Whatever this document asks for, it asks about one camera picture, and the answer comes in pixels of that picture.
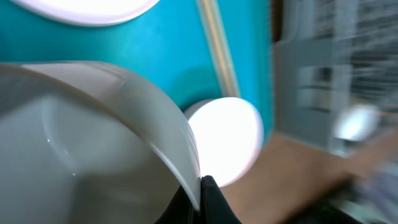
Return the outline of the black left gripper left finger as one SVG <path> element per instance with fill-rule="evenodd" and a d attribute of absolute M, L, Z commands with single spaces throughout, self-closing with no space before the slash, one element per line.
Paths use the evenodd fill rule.
<path fill-rule="evenodd" d="M 195 210 L 191 201 L 180 186 L 155 224 L 193 224 Z"/>

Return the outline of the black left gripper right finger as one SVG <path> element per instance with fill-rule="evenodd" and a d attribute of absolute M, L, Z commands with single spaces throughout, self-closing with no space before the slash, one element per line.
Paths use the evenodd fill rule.
<path fill-rule="evenodd" d="M 201 219 L 205 224 L 241 224 L 214 178 L 201 178 Z"/>

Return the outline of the pink bowl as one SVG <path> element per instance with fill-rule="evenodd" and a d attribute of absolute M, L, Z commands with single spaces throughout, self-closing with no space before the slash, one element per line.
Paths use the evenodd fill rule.
<path fill-rule="evenodd" d="M 225 187 L 252 167 L 264 142 L 262 118 L 253 104 L 236 97 L 203 100 L 184 115 L 196 140 L 201 176 Z"/>

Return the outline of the grey-green bowl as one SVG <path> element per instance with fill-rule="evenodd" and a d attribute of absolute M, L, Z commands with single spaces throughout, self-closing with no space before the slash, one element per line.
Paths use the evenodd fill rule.
<path fill-rule="evenodd" d="M 2 223 L 155 223 L 180 186 L 195 215 L 195 138 L 151 81 L 103 62 L 1 65 Z"/>

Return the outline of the pale green cup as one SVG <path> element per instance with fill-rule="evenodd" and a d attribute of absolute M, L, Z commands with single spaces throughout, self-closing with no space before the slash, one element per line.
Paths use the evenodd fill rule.
<path fill-rule="evenodd" d="M 337 116 L 333 136 L 346 141 L 363 141 L 375 132 L 380 120 L 377 106 L 353 104 Z"/>

